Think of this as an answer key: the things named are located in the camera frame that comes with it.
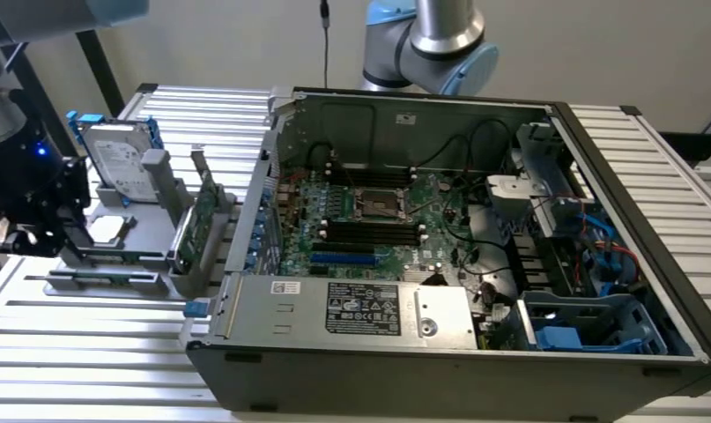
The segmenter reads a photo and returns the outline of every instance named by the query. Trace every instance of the blue latch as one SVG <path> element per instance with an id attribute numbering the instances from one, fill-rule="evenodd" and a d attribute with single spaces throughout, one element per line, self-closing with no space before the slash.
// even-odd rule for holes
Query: blue latch
<path id="1" fill-rule="evenodd" d="M 538 348 L 543 351 L 582 351 L 584 353 L 636 354 L 642 339 L 630 339 L 619 345 L 582 345 L 578 330 L 559 326 L 546 326 L 535 331 Z"/>
<path id="2" fill-rule="evenodd" d="M 153 120 L 151 116 L 148 116 L 148 119 L 145 119 L 145 124 L 148 126 L 148 131 L 152 135 L 152 139 L 151 139 L 152 147 L 164 149 L 164 142 L 163 142 L 161 132 L 159 131 L 159 124 L 156 123 L 156 121 Z"/>
<path id="3" fill-rule="evenodd" d="M 268 204 L 271 200 L 272 200 L 272 189 L 267 187 L 261 191 L 261 202 Z"/>
<path id="4" fill-rule="evenodd" d="M 263 228 L 263 225 L 253 225 L 252 236 L 261 238 L 263 234 L 265 234 L 265 229 Z"/>
<path id="5" fill-rule="evenodd" d="M 259 240 L 251 240 L 248 242 L 248 251 L 253 252 L 259 251 L 259 249 L 261 249 L 261 242 Z"/>
<path id="6" fill-rule="evenodd" d="M 259 211 L 256 213 L 256 224 L 263 225 L 265 223 L 265 213 L 263 211 Z"/>
<path id="7" fill-rule="evenodd" d="M 196 298 L 192 301 L 185 302 L 185 307 L 183 308 L 183 316 L 203 318 L 209 315 L 209 303 L 208 298 Z"/>
<path id="8" fill-rule="evenodd" d="M 257 261 L 259 261 L 259 258 L 256 257 L 256 255 L 253 253 L 248 254 L 245 256 L 245 266 L 244 266 L 244 268 L 245 269 L 252 269 L 253 267 L 256 267 Z"/>
<path id="9" fill-rule="evenodd" d="M 101 123 L 104 120 L 104 115 L 99 115 L 95 113 L 87 113 L 85 115 L 81 115 L 81 117 L 77 118 L 77 122 L 87 123 L 89 125 L 96 125 L 97 123 Z"/>

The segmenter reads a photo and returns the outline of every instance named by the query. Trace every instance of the cable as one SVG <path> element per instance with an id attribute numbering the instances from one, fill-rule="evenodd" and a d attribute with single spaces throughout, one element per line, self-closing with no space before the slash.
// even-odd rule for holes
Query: cable
<path id="1" fill-rule="evenodd" d="M 474 183 L 471 184 L 468 187 L 467 187 L 467 190 L 471 190 L 476 187 L 479 187 L 480 185 L 483 185 L 484 182 L 480 182 L 480 183 Z M 470 242 L 472 244 L 486 244 L 486 245 L 492 245 L 494 247 L 496 247 L 498 249 L 500 249 L 502 251 L 507 252 L 507 250 L 504 249 L 504 246 L 500 245 L 499 243 L 494 242 L 494 241 L 483 241 L 483 240 L 474 240 L 472 238 L 467 238 L 459 234 L 456 234 L 451 228 L 450 228 L 450 224 L 447 222 L 447 214 L 446 214 L 446 211 L 447 209 L 450 208 L 450 204 L 451 204 L 451 201 L 454 200 L 454 198 L 456 197 L 458 193 L 460 192 L 460 189 L 450 196 L 450 199 L 447 200 L 447 202 L 444 203 L 444 206 L 443 206 L 443 209 L 440 211 L 440 221 L 443 223 L 443 226 L 444 226 L 444 229 L 447 230 L 447 232 L 450 233 L 450 235 L 456 238 L 458 240 L 460 241 L 464 241 L 464 242 Z"/>
<path id="2" fill-rule="evenodd" d="M 5 61 L 5 72 L 9 72 L 13 70 L 15 65 L 15 59 L 24 53 L 25 47 L 28 46 L 28 42 L 19 42 L 15 45 L 13 54 L 8 57 Z"/>
<path id="3" fill-rule="evenodd" d="M 447 139 L 447 142 L 443 144 L 443 146 L 439 148 L 439 150 L 427 158 L 424 159 L 419 164 L 415 165 L 415 167 L 423 167 L 426 166 L 428 163 L 431 163 L 434 161 L 434 159 L 436 159 L 439 157 L 439 155 L 444 152 L 444 150 L 447 150 L 447 147 L 450 147 L 450 144 L 454 140 L 460 140 L 460 141 L 464 141 L 466 143 L 470 144 L 470 141 L 467 139 L 467 137 L 464 135 L 452 135 L 450 137 L 450 139 Z"/>
<path id="4" fill-rule="evenodd" d="M 323 87 L 329 88 L 329 3 L 321 0 L 319 4 L 323 28 Z"/>
<path id="5" fill-rule="evenodd" d="M 512 148 L 512 144 L 514 144 L 514 135 L 511 133 L 511 129 L 508 128 L 508 125 L 504 123 L 504 121 L 502 121 L 500 119 L 495 118 L 495 117 L 490 117 L 488 119 L 482 119 L 476 124 L 475 124 L 475 128 L 472 129 L 471 133 L 470 133 L 470 145 L 472 145 L 472 141 L 475 140 L 475 136 L 478 135 L 478 131 L 480 130 L 480 128 L 483 128 L 486 125 L 488 125 L 490 123 L 495 123 L 498 124 L 503 129 L 504 129 L 504 132 L 507 132 L 507 143 L 508 143 L 508 150 L 504 152 L 504 156 L 502 157 L 502 166 L 499 167 L 499 169 L 503 167 L 504 165 L 504 160 L 503 158 L 507 157 L 507 153 L 511 152 L 511 148 Z"/>
<path id="6" fill-rule="evenodd" d="M 312 156 L 312 152 L 313 150 L 325 145 L 327 147 L 329 147 L 329 151 L 333 150 L 333 145 L 331 145 L 331 142 L 329 141 L 316 141 L 315 143 L 311 144 L 311 146 L 308 147 L 308 152 L 305 153 L 305 168 L 307 169 L 311 169 L 311 156 Z"/>
<path id="7" fill-rule="evenodd" d="M 604 249 L 606 243 L 603 241 L 596 241 L 595 246 L 599 249 Z M 639 261 L 636 259 L 636 254 L 632 253 L 630 249 L 626 249 L 624 247 L 619 247 L 615 242 L 611 242 L 611 249 L 614 251 L 618 251 L 619 253 L 623 253 L 624 255 L 628 256 L 628 258 L 631 258 L 632 264 L 635 265 L 635 280 L 636 280 L 636 278 L 639 277 Z"/>
<path id="8" fill-rule="evenodd" d="M 499 271 L 512 271 L 514 269 L 510 267 L 510 266 L 504 266 L 504 267 L 499 267 L 498 269 L 494 269 L 492 271 L 471 271 L 468 268 L 467 268 L 467 263 L 468 263 L 468 257 L 472 255 L 472 252 L 470 252 L 468 254 L 464 255 L 464 257 L 462 257 L 462 261 L 459 262 L 459 268 L 462 270 L 464 270 L 468 274 L 471 275 L 475 275 L 475 276 L 487 276 L 487 275 L 491 275 Z"/>
<path id="9" fill-rule="evenodd" d="M 407 212 L 407 214 L 412 214 L 414 212 L 416 212 L 419 210 L 423 210 L 426 207 L 428 207 L 431 204 L 436 203 L 439 200 L 440 200 L 440 198 L 434 198 L 432 200 L 427 201 L 426 203 L 423 203 L 422 205 L 415 207 L 412 210 L 410 210 Z"/>
<path id="10" fill-rule="evenodd" d="M 578 198 L 579 201 L 579 212 L 582 213 L 582 231 L 579 231 L 579 237 L 586 236 L 587 231 L 587 215 L 586 215 L 586 204 Z M 578 260 L 575 263 L 575 284 L 579 285 L 579 263 L 582 262 L 582 254 L 578 253 Z"/>
<path id="11" fill-rule="evenodd" d="M 329 88 L 329 28 L 323 28 L 323 87 Z"/>

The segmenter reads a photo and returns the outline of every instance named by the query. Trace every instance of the green circuit board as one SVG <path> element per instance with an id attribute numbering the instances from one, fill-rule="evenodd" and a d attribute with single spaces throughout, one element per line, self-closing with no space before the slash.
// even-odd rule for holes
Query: green circuit board
<path id="1" fill-rule="evenodd" d="M 201 261 L 203 250 L 212 231 L 213 210 L 219 204 L 219 186 L 213 182 L 211 172 L 204 172 L 201 179 L 201 189 L 195 198 L 191 221 L 185 225 L 177 246 L 177 258 L 183 273 L 188 273 L 192 265 Z"/>
<path id="2" fill-rule="evenodd" d="M 442 223 L 443 208 L 452 197 L 448 209 L 458 211 L 460 199 L 452 196 L 447 187 L 451 178 L 434 173 L 419 174 L 418 179 L 402 190 L 403 216 L 398 216 L 394 209 L 379 209 L 357 216 L 355 202 L 363 192 L 384 201 L 395 197 L 395 189 L 372 189 L 352 186 L 331 185 L 316 172 L 309 172 L 301 178 L 289 179 L 289 174 L 300 174 L 300 170 L 288 173 L 289 183 L 280 185 L 283 195 L 281 233 L 283 251 L 280 274 L 283 276 L 325 276 L 329 278 L 363 278 L 372 280 L 403 280 L 406 271 L 430 271 L 439 265 L 448 269 L 451 251 L 463 249 L 464 242 L 458 241 L 446 232 Z M 309 257 L 313 254 L 313 243 L 321 242 L 319 231 L 321 220 L 333 222 L 374 222 L 394 223 L 395 225 L 426 226 L 424 234 L 428 239 L 419 246 L 374 244 L 378 263 L 374 266 L 355 264 L 325 264 L 325 275 L 311 275 Z M 454 231 L 462 236 L 470 236 L 466 226 Z"/>

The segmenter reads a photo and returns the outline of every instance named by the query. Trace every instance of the white sticker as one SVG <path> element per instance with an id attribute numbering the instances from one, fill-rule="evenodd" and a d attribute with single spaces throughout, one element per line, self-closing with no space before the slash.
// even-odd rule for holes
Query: white sticker
<path id="1" fill-rule="evenodd" d="M 396 124 L 398 125 L 414 125 L 418 120 L 418 116 L 410 114 L 398 114 Z"/>
<path id="2" fill-rule="evenodd" d="M 133 146 L 101 140 L 93 146 L 101 159 L 97 165 L 117 192 L 133 201 L 156 202 L 152 182 L 141 165 L 141 154 Z"/>
<path id="3" fill-rule="evenodd" d="M 272 282 L 272 293 L 291 293 L 297 295 L 300 293 L 300 282 L 275 280 Z"/>

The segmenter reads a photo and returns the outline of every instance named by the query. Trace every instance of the white wall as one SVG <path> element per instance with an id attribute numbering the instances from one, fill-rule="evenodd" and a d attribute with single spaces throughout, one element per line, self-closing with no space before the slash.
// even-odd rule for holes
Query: white wall
<path id="1" fill-rule="evenodd" d="M 141 82 L 321 84 L 319 0 L 152 0 L 100 31 L 125 97 Z M 331 85 L 360 83 L 367 0 L 331 0 Z M 636 105 L 662 130 L 711 114 L 711 0 L 484 0 L 499 68 L 483 95 Z M 72 36 L 28 49 L 63 112 L 105 111 Z"/>

